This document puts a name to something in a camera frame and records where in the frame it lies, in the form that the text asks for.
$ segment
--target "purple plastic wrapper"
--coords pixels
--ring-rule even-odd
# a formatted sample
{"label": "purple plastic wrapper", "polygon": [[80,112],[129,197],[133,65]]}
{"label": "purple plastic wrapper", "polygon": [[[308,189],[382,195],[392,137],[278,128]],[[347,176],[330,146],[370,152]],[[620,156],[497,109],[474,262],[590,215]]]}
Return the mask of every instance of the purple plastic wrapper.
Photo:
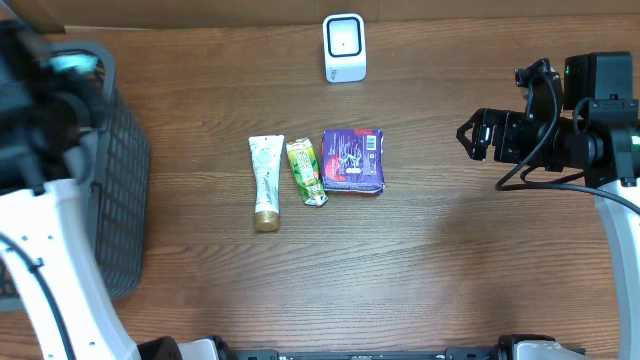
{"label": "purple plastic wrapper", "polygon": [[381,194],[381,129],[329,129],[322,137],[322,179],[326,191]]}

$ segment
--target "wooden table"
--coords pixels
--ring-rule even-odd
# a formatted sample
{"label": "wooden table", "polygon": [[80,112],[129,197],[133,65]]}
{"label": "wooden table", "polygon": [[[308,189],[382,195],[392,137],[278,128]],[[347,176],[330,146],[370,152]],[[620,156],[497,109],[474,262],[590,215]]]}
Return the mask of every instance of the wooden table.
{"label": "wooden table", "polygon": [[[513,68],[630,50],[640,16],[367,24],[365,81],[328,85],[321,26],[101,33],[153,146],[144,277],[117,301],[137,342],[218,334],[233,348],[434,350],[541,333],[615,358],[618,317],[593,199],[496,193],[455,130],[524,108]],[[635,79],[636,94],[640,81]],[[302,204],[283,161],[282,226],[256,234],[247,138],[380,127],[387,190]],[[0,357],[40,356],[0,314]]]}

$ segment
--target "laundry basket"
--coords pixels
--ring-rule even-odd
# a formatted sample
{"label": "laundry basket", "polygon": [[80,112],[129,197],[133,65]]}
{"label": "laundry basket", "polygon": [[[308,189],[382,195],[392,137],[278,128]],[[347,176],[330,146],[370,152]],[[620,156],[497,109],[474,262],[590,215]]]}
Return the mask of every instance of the laundry basket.
{"label": "laundry basket", "polygon": [[[115,84],[115,63],[104,47],[78,41],[52,45],[56,55],[88,54],[98,65],[90,76],[109,106],[97,129],[83,137],[95,158],[92,175],[80,184],[86,229],[102,279],[111,298],[133,291],[142,275],[142,255],[151,148]],[[67,154],[71,173],[86,162]],[[10,274],[0,261],[0,312],[23,309]]]}

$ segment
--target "green snack wrapper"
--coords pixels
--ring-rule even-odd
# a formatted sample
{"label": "green snack wrapper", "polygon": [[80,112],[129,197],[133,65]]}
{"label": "green snack wrapper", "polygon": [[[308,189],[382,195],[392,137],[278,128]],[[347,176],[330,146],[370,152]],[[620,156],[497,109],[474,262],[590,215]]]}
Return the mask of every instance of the green snack wrapper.
{"label": "green snack wrapper", "polygon": [[298,184],[298,190],[302,195],[302,201],[307,205],[322,206],[327,202],[316,153],[311,145],[311,140],[302,138],[287,143],[287,156],[293,177]]}

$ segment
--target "tube cap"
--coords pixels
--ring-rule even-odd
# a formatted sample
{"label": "tube cap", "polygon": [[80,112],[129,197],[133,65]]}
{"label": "tube cap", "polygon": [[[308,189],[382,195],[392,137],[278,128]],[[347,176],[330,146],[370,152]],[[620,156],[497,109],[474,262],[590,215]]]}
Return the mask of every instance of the tube cap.
{"label": "tube cap", "polygon": [[280,215],[275,211],[260,211],[256,213],[256,230],[274,231],[280,226]]}

